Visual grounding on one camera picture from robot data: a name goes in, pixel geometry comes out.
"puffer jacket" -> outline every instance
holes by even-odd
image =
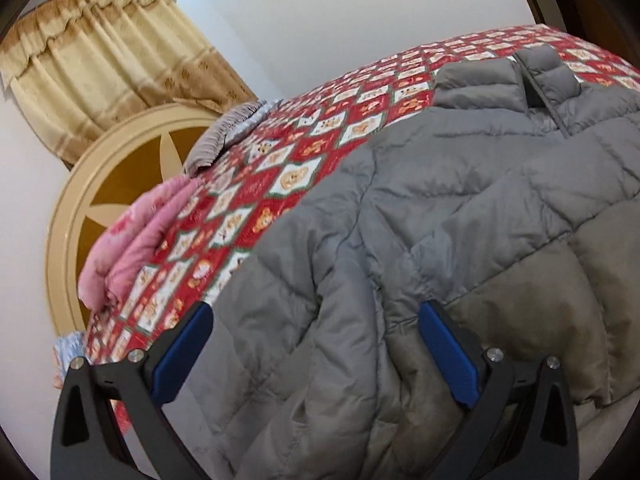
[[[640,386],[640,94],[550,47],[444,66],[434,107],[261,238],[190,377],[221,479],[424,472],[462,419],[416,327],[561,358],[594,412]]]

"curtain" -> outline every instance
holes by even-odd
[[[129,116],[255,98],[174,0],[49,0],[0,44],[0,75],[44,145],[74,164]]]

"folded pink blanket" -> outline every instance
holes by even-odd
[[[175,217],[201,183],[199,179],[193,179],[164,204],[118,259],[104,280],[111,304],[116,305],[129,295],[140,269],[154,255]]]
[[[78,277],[78,298],[87,308],[97,311],[108,303],[104,279],[111,268],[156,212],[190,182],[189,177],[179,175],[156,186],[140,196],[102,233]]]

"blue patterned cloth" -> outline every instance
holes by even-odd
[[[60,383],[62,387],[71,359],[84,356],[84,332],[72,332],[64,337],[59,337],[55,345],[53,345],[53,353],[58,367],[54,377],[54,384],[58,386],[58,383]]]

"bedspread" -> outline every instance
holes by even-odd
[[[445,63],[544,43],[578,80],[640,91],[639,73],[618,56],[546,25],[527,25],[417,46],[289,100],[207,171],[127,301],[92,318],[88,358],[118,361],[148,348],[193,301],[214,305],[273,221],[367,137],[430,105],[432,79]],[[116,414],[126,426],[121,407]]]

